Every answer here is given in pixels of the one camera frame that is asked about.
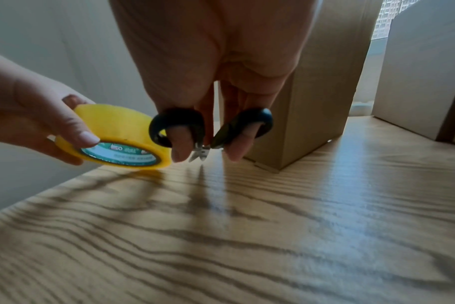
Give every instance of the tape roll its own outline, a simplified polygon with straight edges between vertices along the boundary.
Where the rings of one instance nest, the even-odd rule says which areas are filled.
[[[149,136],[153,120],[141,112],[111,105],[79,105],[74,110],[101,139],[92,148],[78,149],[61,136],[55,144],[67,153],[103,165],[134,169],[160,169],[171,164],[171,149]]]

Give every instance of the wood grain pattern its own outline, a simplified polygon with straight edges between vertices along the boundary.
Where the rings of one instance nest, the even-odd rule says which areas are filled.
[[[101,167],[0,212],[0,303],[455,303],[455,146],[349,118],[280,174]]]

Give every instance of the tape roll label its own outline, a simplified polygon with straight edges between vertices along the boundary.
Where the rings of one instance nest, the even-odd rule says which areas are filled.
[[[81,152],[89,157],[117,165],[145,167],[159,163],[159,159],[149,151],[110,142],[101,142],[92,148],[83,148]]]

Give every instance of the table surface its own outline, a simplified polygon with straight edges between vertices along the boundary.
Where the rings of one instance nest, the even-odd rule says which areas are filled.
[[[455,303],[455,145],[364,117],[280,174],[101,167],[0,212],[0,303]]]

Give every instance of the hand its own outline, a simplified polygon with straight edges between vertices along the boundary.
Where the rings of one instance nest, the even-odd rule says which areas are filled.
[[[220,81],[224,121],[239,111],[270,107],[301,49],[321,0],[111,0],[124,40],[159,112],[202,112],[205,144],[213,137],[213,82]],[[225,147],[240,160],[259,125]],[[186,160],[193,140],[184,127],[167,130],[173,161]]]
[[[0,101],[0,142],[33,149],[72,165],[83,161],[58,148],[48,139],[61,135],[79,148],[92,147],[92,134],[73,109],[91,100],[70,87],[29,73],[13,86],[14,98]]]

